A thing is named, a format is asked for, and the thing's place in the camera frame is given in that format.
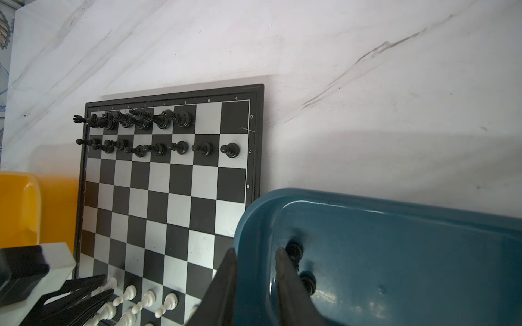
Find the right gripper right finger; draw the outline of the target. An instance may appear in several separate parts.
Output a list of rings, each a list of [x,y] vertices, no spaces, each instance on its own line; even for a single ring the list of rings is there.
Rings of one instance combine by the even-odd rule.
[[[326,325],[285,249],[277,250],[275,260],[280,325]]]

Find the black white chess board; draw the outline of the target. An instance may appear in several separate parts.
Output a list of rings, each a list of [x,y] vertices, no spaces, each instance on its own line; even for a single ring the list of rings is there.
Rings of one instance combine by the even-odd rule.
[[[90,158],[82,148],[77,212],[76,277],[106,275],[106,287],[144,278],[203,299],[235,236],[242,214],[260,195],[262,84],[149,95],[87,103],[120,109],[246,101],[254,108],[258,146],[245,169],[155,164]],[[100,309],[102,320],[137,295],[133,285]],[[148,291],[121,319],[155,303]],[[155,311],[160,318],[178,305],[169,294]]]

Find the black chess pieces on board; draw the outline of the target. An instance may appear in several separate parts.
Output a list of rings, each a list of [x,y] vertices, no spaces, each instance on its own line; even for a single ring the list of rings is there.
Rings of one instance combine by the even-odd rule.
[[[225,101],[120,109],[91,107],[73,121],[87,127],[90,158],[245,169],[258,135],[251,102]]]

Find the yellow plastic tray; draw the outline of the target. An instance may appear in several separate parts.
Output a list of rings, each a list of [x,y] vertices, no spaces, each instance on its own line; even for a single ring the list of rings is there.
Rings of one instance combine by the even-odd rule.
[[[76,245],[77,178],[1,172],[1,248]]]

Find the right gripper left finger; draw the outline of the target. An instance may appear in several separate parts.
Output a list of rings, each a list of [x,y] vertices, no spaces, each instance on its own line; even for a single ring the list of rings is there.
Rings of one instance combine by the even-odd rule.
[[[186,325],[233,325],[237,292],[237,254],[230,248]]]

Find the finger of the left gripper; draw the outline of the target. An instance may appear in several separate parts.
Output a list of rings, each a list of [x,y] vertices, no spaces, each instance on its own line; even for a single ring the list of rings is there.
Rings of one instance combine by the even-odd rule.
[[[91,319],[94,314],[108,301],[114,294],[113,289],[96,294],[87,299],[81,300],[76,304],[70,304],[66,308],[61,308],[48,318],[49,325],[83,325]]]
[[[48,318],[61,308],[70,304],[76,304],[87,299],[95,289],[102,286],[106,275],[100,274],[93,277],[78,278],[65,281],[62,288],[42,296],[28,315],[21,322],[22,325],[49,325]]]

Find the white chess pieces on board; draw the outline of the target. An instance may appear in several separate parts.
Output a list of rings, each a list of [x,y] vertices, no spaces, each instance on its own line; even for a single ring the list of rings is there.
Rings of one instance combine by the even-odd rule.
[[[123,282],[118,281],[118,286],[114,287],[114,293],[110,297],[109,303],[123,295],[126,288],[133,285],[137,290],[137,295],[132,300],[125,300],[116,307],[116,314],[108,320],[102,320],[99,325],[115,325],[121,318],[124,312],[130,311],[138,302],[142,300],[144,294],[152,291],[155,294],[156,301],[149,307],[145,307],[136,315],[136,322],[134,325],[185,325],[193,315],[194,311],[201,303],[201,299],[189,296],[175,289],[171,289],[159,283],[146,280],[144,278],[136,278],[124,285]],[[164,304],[165,298],[174,293],[178,298],[178,305],[173,309],[167,311],[160,318],[155,317],[155,311]]]

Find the dark teal plastic tray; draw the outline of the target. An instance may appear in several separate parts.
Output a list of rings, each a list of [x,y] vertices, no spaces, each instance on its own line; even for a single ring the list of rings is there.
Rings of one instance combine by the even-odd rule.
[[[275,254],[292,241],[330,325],[521,324],[519,218],[287,188],[237,226],[236,325],[279,324]]]

